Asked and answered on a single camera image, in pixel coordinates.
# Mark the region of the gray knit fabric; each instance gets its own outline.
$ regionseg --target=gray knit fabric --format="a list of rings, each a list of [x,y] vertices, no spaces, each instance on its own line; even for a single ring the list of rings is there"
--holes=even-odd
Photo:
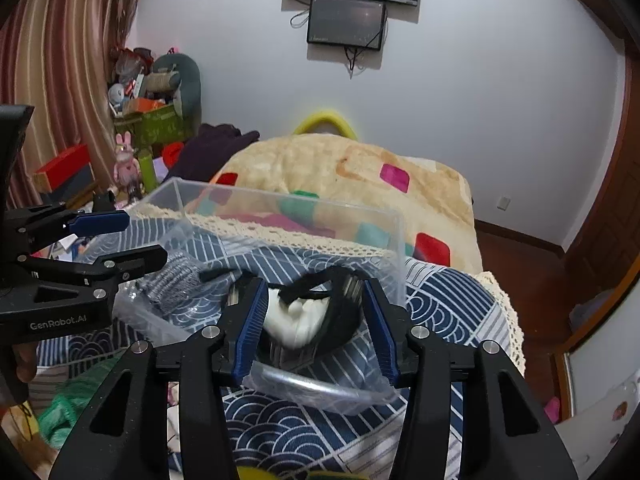
[[[206,266],[183,251],[169,253],[166,265],[138,282],[149,301],[170,314],[190,300],[200,283],[199,272]]]

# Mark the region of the striped curtain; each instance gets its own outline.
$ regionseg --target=striped curtain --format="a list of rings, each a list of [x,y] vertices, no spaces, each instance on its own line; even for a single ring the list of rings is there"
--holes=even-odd
[[[110,50],[124,44],[138,0],[20,0],[0,29],[0,102],[35,106],[14,166],[9,207],[40,203],[31,175],[87,144],[96,179],[112,183]]]

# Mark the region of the red box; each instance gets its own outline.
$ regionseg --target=red box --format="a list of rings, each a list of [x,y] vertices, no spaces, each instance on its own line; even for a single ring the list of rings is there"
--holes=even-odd
[[[86,144],[67,148],[33,174],[33,184],[38,192],[51,193],[90,162]]]

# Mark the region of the lace trim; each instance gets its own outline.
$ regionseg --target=lace trim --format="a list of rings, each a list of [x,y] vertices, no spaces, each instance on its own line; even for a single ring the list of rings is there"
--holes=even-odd
[[[509,296],[500,288],[498,281],[492,273],[488,271],[481,272],[474,276],[474,278],[495,298],[495,301],[498,302],[504,316],[507,318],[507,325],[509,327],[509,354],[513,364],[516,365],[516,368],[524,377],[525,359],[522,352],[524,334],[518,324],[518,313],[511,306]]]
[[[136,206],[132,213],[139,218],[182,218],[182,213],[163,209],[152,204]],[[393,251],[379,249],[377,247],[326,238],[318,235],[291,232],[279,227],[265,227],[254,222],[240,222],[233,218],[220,218],[217,216],[203,216],[200,214],[187,214],[186,217],[193,225],[211,231],[225,237],[256,238],[271,245],[283,245],[300,249],[313,249],[321,253],[336,254],[339,256],[357,256],[372,258],[382,256],[396,258]]]

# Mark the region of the plush toy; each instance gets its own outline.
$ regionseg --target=plush toy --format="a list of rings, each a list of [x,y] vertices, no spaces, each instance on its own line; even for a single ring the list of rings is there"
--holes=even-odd
[[[129,203],[142,199],[140,191],[140,164],[133,156],[131,133],[125,132],[124,139],[116,135],[116,163],[113,167],[113,179],[129,194]]]
[[[124,86],[120,83],[116,83],[115,85],[109,88],[109,102],[113,105],[116,110],[122,110],[122,102],[124,101]]]

